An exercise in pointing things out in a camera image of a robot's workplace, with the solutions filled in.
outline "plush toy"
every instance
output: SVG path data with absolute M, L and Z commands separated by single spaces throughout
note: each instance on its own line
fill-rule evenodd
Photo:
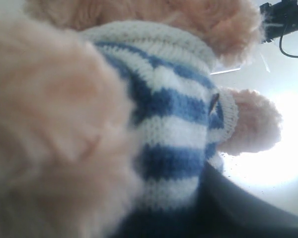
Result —
M 204 164 L 279 141 L 269 100 L 209 76 L 260 43 L 250 0 L 25 10 L 54 26 L 0 17 L 0 238 L 192 237 Z

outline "knitted sweater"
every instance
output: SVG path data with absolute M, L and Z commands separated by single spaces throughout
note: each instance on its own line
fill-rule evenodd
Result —
M 142 135 L 145 191 L 117 236 L 190 237 L 203 203 L 204 164 L 237 122 L 232 96 L 208 76 L 215 55 L 199 38 L 152 22 L 113 22 L 82 35 L 128 81 L 137 105 L 132 123 Z

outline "teddy bear ear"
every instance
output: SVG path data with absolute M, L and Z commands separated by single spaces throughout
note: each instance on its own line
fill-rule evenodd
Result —
M 26 0 L 23 10 L 32 18 L 60 28 L 83 30 L 97 25 L 103 0 Z

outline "black cable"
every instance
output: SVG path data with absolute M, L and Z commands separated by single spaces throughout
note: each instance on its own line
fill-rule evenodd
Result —
M 283 38 L 284 38 L 285 32 L 286 32 L 286 30 L 287 30 L 287 27 L 288 27 L 288 23 L 285 24 L 284 31 L 283 31 L 282 35 L 280 36 L 280 40 L 279 40 L 279 50 L 280 50 L 280 52 L 281 52 L 283 55 L 285 55 L 285 56 L 287 56 L 287 57 L 298 59 L 298 56 L 293 56 L 293 55 L 287 54 L 287 53 L 283 50 Z

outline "black object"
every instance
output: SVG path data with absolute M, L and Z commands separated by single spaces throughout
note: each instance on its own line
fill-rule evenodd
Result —
M 201 237 L 298 238 L 297 216 L 247 193 L 210 164 L 205 173 L 213 230 Z
M 275 5 L 265 3 L 260 10 L 265 16 L 265 42 L 298 31 L 298 0 L 282 0 Z

